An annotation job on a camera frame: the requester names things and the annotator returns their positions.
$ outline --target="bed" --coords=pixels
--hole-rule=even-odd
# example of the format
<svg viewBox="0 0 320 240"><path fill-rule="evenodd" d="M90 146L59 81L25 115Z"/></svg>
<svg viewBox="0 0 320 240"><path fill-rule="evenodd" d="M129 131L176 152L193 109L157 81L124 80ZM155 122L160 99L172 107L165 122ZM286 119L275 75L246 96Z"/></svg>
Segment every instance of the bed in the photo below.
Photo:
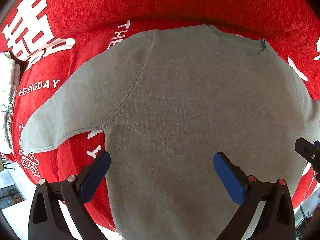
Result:
<svg viewBox="0 0 320 240"><path fill-rule="evenodd" d="M103 132L81 133L57 150L33 154L20 143L28 118L79 66L122 40L142 31L200 24L266 39L304 80L310 96L320 99L320 21L305 0L18 0L0 27L0 52L10 51L26 69L15 88L16 64L10 63L5 93L14 110L0 102L12 119L1 124L6 127L1 154L35 184L40 178L55 182L77 174L104 150ZM1 61L1 73L5 66ZM294 208L319 187L315 175L308 163L292 193ZM105 181L86 208L96 223L116 231Z"/></svg>

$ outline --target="gray knit fabric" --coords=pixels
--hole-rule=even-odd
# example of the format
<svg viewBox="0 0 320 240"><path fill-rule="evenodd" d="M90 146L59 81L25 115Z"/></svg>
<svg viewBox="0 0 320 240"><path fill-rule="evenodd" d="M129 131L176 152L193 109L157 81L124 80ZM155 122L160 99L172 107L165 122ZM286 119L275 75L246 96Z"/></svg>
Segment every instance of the gray knit fabric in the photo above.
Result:
<svg viewBox="0 0 320 240"><path fill-rule="evenodd" d="M88 60L30 117L21 145L44 152L99 129L123 238L207 240L238 208L213 154L293 194L305 167L294 143L318 139L319 107L265 40L200 25L138 33Z"/></svg>

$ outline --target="white chinese character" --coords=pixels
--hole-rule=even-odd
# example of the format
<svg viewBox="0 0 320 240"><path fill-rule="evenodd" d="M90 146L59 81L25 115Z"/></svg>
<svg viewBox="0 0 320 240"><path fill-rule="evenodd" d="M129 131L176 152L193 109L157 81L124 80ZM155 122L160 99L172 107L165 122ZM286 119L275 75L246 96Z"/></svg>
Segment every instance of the white chinese character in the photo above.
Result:
<svg viewBox="0 0 320 240"><path fill-rule="evenodd" d="M47 15L44 14L39 20L38 15L47 7L46 0L41 0L36 6L32 5L37 0L22 0L18 5L18 12L10 25L4 27L3 33L8 40L7 46L12 47L12 53L19 59L29 59L28 70L34 63L58 51L71 49L75 44L74 39L55 39L52 34ZM16 40L27 28L27 32L16 43Z"/></svg>
<svg viewBox="0 0 320 240"><path fill-rule="evenodd" d="M317 44L317 51L320 52L320 37L319 40L316 42ZM319 60L320 59L320 55L315 57L314 60Z"/></svg>

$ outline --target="red bedspread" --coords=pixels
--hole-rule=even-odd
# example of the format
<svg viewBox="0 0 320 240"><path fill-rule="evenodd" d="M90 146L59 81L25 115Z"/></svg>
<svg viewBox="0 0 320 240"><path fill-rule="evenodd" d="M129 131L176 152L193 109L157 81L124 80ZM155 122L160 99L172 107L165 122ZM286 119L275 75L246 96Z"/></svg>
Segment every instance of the red bedspread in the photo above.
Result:
<svg viewBox="0 0 320 240"><path fill-rule="evenodd" d="M15 102L14 155L9 158L34 183L77 174L104 149L104 134L83 133L57 150L26 153L19 138L31 114L85 61L123 39L155 28L198 24L265 38L283 60L292 59L308 78L311 97L320 99L320 22L305 0L19 0L0 28L0 51L12 50L29 60ZM315 190L315 173L306 171L294 207ZM115 230L105 180L86 207L96 223Z"/></svg>

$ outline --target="red fabric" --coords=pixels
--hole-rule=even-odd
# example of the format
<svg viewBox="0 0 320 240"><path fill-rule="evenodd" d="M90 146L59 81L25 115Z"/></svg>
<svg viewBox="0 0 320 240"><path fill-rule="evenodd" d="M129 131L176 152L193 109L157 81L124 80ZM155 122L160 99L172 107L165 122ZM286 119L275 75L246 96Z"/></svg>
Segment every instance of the red fabric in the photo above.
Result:
<svg viewBox="0 0 320 240"><path fill-rule="evenodd" d="M32 8L41 1L36 0ZM33 112L48 100L79 66L111 46L112 41L119 41L120 38L112 39L116 36L124 35L122 39L125 39L135 33L155 28L212 24L223 31L251 39L265 38L285 61L287 57L293 60L297 68L309 79L305 84L311 97L320 99L320 61L314 60L320 54L316 45L320 34L320 22L305 0L45 1L47 6L37 15L37 20L46 16L55 38L74 39L75 43L71 49L46 57L45 54L41 56L42 58L24 73L19 86L13 117L14 157L34 183L40 177L50 182L77 174L84 165L92 161L88 153L99 147L103 150L103 133L93 137L84 133L67 140L57 150L34 155L21 154L19 127L26 124ZM7 46L8 41L2 32L6 25L11 24L21 2L22 0L18 0L0 28L0 51L12 50L11 46ZM128 20L128 28L119 27L129 23ZM25 19L20 20L12 33L23 21ZM27 39L30 39L27 34L33 28L34 22L15 40L23 42L27 54L34 53L27 44ZM125 32L120 35L115 33L119 31ZM43 32L39 33L32 42L36 43L43 35ZM300 181L294 205L303 200L302 195L313 191L314 187L312 189L309 185L310 179L304 178ZM93 200L86 207L96 223L111 230L115 227L105 181L100 184Z"/></svg>

